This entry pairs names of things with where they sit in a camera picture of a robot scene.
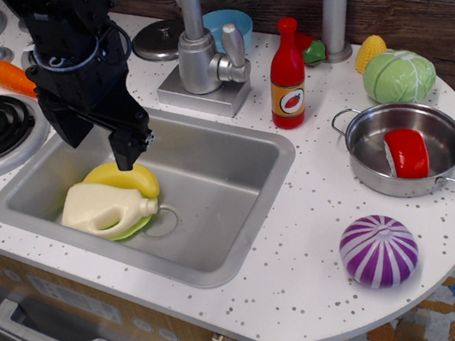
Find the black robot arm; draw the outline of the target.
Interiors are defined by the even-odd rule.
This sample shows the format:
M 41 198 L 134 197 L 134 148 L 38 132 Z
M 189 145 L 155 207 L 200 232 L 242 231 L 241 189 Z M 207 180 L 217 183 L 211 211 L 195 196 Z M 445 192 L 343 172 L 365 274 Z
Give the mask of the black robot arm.
M 109 17 L 112 0 L 6 0 L 33 41 L 26 71 L 44 117 L 76 148 L 94 126 L 110 131 L 129 171 L 153 139 L 149 115 L 127 89 L 131 40 Z

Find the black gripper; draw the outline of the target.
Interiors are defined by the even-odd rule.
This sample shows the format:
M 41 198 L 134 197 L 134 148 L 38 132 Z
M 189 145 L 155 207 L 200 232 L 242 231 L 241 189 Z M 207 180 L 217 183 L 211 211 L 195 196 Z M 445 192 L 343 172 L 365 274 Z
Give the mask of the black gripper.
M 108 140 L 122 172 L 132 170 L 155 138 L 149 115 L 127 89 L 127 74 L 127 58 L 118 52 L 66 71 L 41 65 L 26 71 L 44 117 L 70 147 L 80 146 L 95 125 L 113 131 Z

